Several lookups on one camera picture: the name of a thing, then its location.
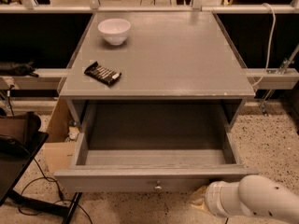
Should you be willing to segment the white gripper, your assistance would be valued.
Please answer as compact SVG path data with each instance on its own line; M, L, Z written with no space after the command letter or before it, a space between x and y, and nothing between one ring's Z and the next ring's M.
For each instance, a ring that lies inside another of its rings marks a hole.
M190 203L195 209L210 211L215 217L237 216L241 213L238 186L238 182L213 182L194 191Z

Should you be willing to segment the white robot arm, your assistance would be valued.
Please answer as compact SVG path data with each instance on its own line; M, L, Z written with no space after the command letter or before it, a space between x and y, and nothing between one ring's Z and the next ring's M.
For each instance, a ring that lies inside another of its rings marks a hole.
M299 224L299 196L261 175L204 185L191 194L191 204L214 217L267 217Z

